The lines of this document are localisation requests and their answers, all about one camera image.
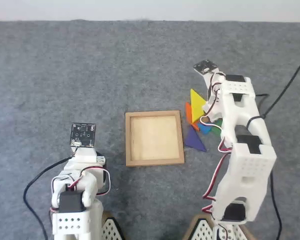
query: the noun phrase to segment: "wooden frame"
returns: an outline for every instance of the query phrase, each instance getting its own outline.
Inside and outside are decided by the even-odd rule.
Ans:
[[[180,111],[127,112],[125,157],[128,167],[184,164]]]

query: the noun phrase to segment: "blue tangram piece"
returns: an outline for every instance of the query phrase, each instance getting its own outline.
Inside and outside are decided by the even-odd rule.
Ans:
[[[185,138],[184,144],[187,147],[194,148],[194,149],[197,149],[197,150],[202,151],[202,152],[207,151],[205,145],[202,143],[202,141],[201,141],[200,137],[198,136],[196,130],[192,126],[189,126],[189,128],[188,128],[188,134]]]
[[[198,123],[198,127],[200,129],[200,132],[203,134],[208,134],[212,128],[212,126],[205,126],[202,123]]]

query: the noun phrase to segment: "orange tangram piece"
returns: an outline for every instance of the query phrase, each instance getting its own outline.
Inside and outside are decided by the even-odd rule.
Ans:
[[[185,103],[185,116],[186,116],[186,121],[192,125],[192,127],[199,132],[199,127],[198,127],[198,120],[192,123],[192,113],[191,113],[191,104],[186,102]]]

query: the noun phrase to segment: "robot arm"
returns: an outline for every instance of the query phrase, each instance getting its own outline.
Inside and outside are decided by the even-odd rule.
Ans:
[[[226,154],[231,154],[215,197],[207,197],[212,205],[206,209],[216,223],[239,225],[254,221],[277,156],[262,118],[251,121],[245,134],[236,133],[236,127],[246,127],[252,117],[260,115],[251,79],[226,75],[209,60],[194,65],[194,69],[208,88],[208,101],[202,108],[211,122],[222,118],[220,137],[229,150]]]
[[[95,124],[74,123],[74,157],[51,181],[52,233],[55,240],[101,240],[103,205],[96,199],[110,190],[106,159],[94,149]],[[99,193],[108,174],[109,189]]]

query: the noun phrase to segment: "white wall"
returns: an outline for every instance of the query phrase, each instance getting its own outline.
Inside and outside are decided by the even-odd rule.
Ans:
[[[300,0],[0,0],[0,21],[300,22]]]

